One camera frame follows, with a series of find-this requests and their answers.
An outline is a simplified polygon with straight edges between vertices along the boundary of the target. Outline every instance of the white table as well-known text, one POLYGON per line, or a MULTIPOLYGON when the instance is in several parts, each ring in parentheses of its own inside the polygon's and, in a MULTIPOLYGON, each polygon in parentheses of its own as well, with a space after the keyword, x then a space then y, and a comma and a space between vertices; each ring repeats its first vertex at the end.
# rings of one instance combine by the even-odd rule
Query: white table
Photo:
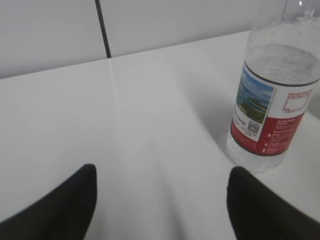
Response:
MULTIPOLYGON (((93 163, 98 204, 87 239, 235 239, 223 147, 247 38, 0 80, 0 221, 93 163)), ((320 121, 307 113, 285 161, 257 175, 318 221, 319 143, 320 121)))

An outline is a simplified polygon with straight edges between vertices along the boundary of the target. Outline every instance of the plastic water bottle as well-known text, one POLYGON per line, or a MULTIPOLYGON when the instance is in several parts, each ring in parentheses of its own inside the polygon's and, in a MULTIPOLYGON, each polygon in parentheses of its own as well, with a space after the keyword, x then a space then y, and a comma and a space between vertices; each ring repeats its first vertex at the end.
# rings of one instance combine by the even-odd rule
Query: plastic water bottle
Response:
POLYGON ((320 1, 264 0, 252 28, 227 138, 251 172, 278 166, 320 78, 320 1))

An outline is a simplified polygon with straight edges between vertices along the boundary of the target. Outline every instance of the red label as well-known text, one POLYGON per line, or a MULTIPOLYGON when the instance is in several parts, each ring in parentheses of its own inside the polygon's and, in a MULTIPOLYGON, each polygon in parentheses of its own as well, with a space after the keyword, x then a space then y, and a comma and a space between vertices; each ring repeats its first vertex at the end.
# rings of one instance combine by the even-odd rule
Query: red label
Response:
POLYGON ((285 152, 310 102, 315 84, 279 85, 243 67, 230 133, 247 151, 285 152))
POLYGON ((259 138, 256 142, 240 132, 234 121, 230 132, 237 143, 257 155, 274 156, 285 152, 294 137, 304 114, 289 119, 267 117, 259 138))

